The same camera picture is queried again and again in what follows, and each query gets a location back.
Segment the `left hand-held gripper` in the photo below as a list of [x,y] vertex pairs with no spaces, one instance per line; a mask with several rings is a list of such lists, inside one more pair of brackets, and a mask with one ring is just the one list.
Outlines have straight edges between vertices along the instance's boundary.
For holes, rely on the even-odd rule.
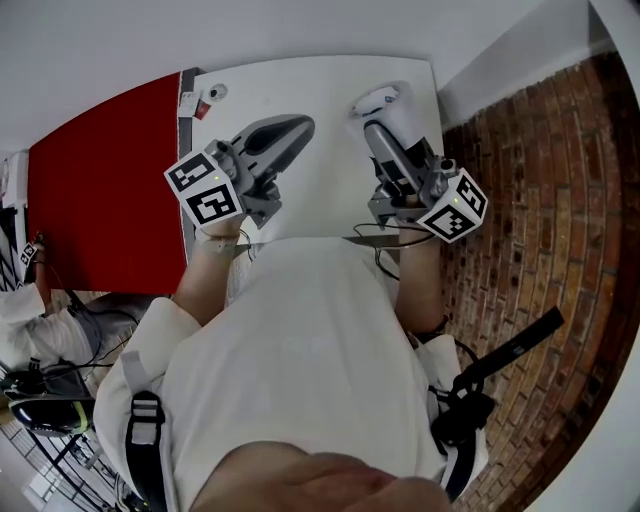
[[[262,228],[282,206],[275,174],[283,172],[314,135],[311,117],[282,114],[251,123],[231,143],[214,140],[164,172],[182,209],[204,228],[244,214]],[[252,163],[240,153],[246,152]],[[265,179],[255,176],[267,173]]]

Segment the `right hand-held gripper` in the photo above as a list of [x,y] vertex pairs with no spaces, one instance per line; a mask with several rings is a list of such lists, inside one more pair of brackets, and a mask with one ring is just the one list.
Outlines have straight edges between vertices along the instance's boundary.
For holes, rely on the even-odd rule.
[[452,243],[481,226],[488,199],[456,161],[433,153],[425,138],[404,149],[378,122],[364,138],[379,181],[368,207],[376,222],[423,228]]

